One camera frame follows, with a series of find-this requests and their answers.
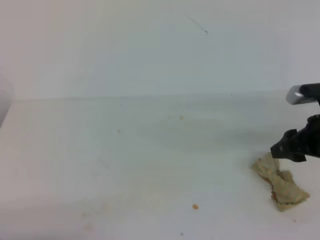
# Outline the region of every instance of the beige cloth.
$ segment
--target beige cloth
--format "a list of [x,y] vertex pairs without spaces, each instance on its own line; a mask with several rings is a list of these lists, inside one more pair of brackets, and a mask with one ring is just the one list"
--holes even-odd
[[279,159],[273,158],[270,152],[252,165],[252,169],[271,185],[271,198],[283,212],[303,203],[310,195],[295,184],[290,171],[279,168]]

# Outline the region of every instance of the dark mark on wall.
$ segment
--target dark mark on wall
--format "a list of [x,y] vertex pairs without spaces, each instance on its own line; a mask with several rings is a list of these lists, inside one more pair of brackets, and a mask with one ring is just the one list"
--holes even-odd
[[200,26],[193,18],[189,16],[187,16],[187,18],[194,22],[194,24],[197,25],[200,29],[202,29],[207,35],[209,35],[209,33],[202,26]]

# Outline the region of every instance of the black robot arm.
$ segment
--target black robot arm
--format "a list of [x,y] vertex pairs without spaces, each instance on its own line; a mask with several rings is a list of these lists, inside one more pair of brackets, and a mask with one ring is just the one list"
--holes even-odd
[[[286,100],[293,105],[320,104],[320,83],[293,86]],[[270,150],[273,158],[290,159],[298,163],[306,161],[305,155],[320,158],[320,114],[309,117],[306,126],[300,131],[286,131]]]

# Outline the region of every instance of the white table surface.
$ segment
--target white table surface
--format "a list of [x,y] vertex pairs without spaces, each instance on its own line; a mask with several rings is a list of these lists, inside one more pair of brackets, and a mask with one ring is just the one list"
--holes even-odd
[[249,168],[320,110],[284,98],[16,102],[0,129],[0,239],[318,239],[320,160],[281,161],[311,194],[283,213]]

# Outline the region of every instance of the white wall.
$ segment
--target white wall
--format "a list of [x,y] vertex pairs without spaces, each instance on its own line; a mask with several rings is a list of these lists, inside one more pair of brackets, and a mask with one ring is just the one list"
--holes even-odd
[[319,81],[319,10],[316,0],[2,0],[0,71],[17,99],[287,89]]

